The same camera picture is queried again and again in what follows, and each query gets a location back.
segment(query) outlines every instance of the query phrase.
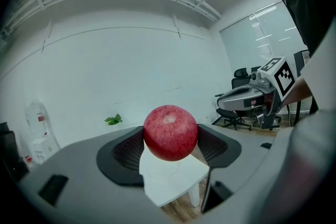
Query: white wall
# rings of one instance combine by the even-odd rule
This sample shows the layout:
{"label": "white wall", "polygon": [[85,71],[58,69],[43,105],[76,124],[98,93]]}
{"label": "white wall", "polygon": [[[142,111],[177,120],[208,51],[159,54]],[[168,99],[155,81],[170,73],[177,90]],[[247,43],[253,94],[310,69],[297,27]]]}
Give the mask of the white wall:
{"label": "white wall", "polygon": [[[210,34],[217,46],[223,45],[223,40],[221,38],[220,32],[229,27],[230,25],[238,22],[239,20],[245,18],[246,16],[251,15],[252,13],[272,4],[277,3],[280,0],[243,0],[236,5],[232,6],[225,11],[222,18],[216,22],[210,29]],[[235,70],[230,69],[230,73],[233,74]]]}
{"label": "white wall", "polygon": [[[230,72],[203,20],[165,0],[68,0],[33,16],[15,31],[1,65],[0,122],[20,140],[28,132],[24,108],[38,98],[60,146],[141,125],[164,104],[211,123],[214,95],[230,89]],[[117,113],[123,123],[107,126]]]}

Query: wooden floor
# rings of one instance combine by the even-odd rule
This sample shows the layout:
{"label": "wooden floor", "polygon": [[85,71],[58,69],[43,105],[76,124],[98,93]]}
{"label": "wooden floor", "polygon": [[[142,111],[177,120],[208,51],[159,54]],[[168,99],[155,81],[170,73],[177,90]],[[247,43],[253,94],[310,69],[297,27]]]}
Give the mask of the wooden floor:
{"label": "wooden floor", "polygon": [[[245,122],[247,124],[251,124],[252,122],[249,118],[244,118]],[[216,126],[223,126],[224,125],[224,120],[220,120]],[[282,116],[281,123],[280,123],[280,128],[273,129],[272,131],[270,130],[261,130],[259,127],[253,127],[253,130],[250,131],[248,127],[244,126],[238,126],[238,131],[244,132],[244,133],[249,133],[249,134],[258,134],[258,135],[266,135],[266,136],[276,136],[277,133],[284,128],[289,127],[289,119],[288,116],[284,115]],[[196,146],[195,150],[192,152],[192,155],[199,159],[201,162],[205,163],[205,159],[203,158],[203,155],[200,151],[200,149]],[[169,215],[172,219],[174,219],[177,223],[186,223],[190,222],[202,215],[201,213],[201,205],[203,202],[203,197],[205,195],[205,188],[206,188],[206,182],[207,178],[205,178],[203,181],[200,183],[200,191],[199,191],[199,196],[200,196],[200,205],[198,207],[193,207],[188,193],[181,196],[179,199],[161,207],[161,209]]]}

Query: chair leg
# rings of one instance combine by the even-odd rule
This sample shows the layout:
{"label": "chair leg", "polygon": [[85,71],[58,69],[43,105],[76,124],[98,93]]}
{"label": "chair leg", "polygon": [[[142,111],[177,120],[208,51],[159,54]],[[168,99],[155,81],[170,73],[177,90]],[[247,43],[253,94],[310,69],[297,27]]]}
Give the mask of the chair leg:
{"label": "chair leg", "polygon": [[222,126],[223,128],[227,128],[234,125],[234,122],[229,122],[228,124],[225,124],[224,126]]}
{"label": "chair leg", "polygon": [[242,123],[242,122],[237,122],[236,124],[240,125],[240,126],[252,127],[251,125],[248,125],[248,124]]}

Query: white desk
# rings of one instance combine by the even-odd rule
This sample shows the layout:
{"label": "white desk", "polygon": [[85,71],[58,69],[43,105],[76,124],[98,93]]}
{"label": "white desk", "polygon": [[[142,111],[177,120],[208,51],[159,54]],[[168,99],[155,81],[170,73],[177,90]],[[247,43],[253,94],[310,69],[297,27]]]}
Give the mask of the white desk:
{"label": "white desk", "polygon": [[144,190],[150,200],[162,207],[189,192],[191,203],[200,203],[199,183],[208,174],[209,167],[192,155],[178,162],[166,162],[156,158],[147,148],[140,159],[140,174]]}

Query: ceiling light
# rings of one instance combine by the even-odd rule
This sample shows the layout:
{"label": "ceiling light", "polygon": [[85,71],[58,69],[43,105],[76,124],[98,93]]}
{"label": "ceiling light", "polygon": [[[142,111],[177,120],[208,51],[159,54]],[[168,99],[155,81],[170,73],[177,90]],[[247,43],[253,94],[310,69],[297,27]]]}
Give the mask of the ceiling light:
{"label": "ceiling light", "polygon": [[292,27],[292,28],[288,28],[288,29],[286,29],[285,31],[292,30],[292,29],[295,29],[295,28],[296,28],[296,26],[294,26],[294,27]]}
{"label": "ceiling light", "polygon": [[288,39],[288,38],[290,38],[290,37],[283,38],[283,39],[281,39],[281,40],[279,40],[279,41],[283,41],[283,40],[286,40],[286,39]]}
{"label": "ceiling light", "polygon": [[264,47],[264,46],[268,46],[268,45],[269,45],[269,43],[265,44],[265,45],[262,45],[262,46],[259,46],[258,48],[261,48],[261,47]]}
{"label": "ceiling light", "polygon": [[258,41],[258,40],[262,40],[262,39],[264,39],[264,38],[271,37],[271,36],[272,36],[272,35],[268,35],[268,36],[266,36],[266,37],[261,37],[261,38],[256,39],[256,41]]}
{"label": "ceiling light", "polygon": [[256,18],[258,18],[258,17],[260,17],[260,16],[262,16],[264,14],[267,14],[269,12],[272,12],[273,10],[276,10],[276,9],[277,9],[277,6],[274,6],[272,8],[264,10],[263,12],[260,12],[258,14],[254,14],[253,16],[250,17],[250,20],[256,19]]}

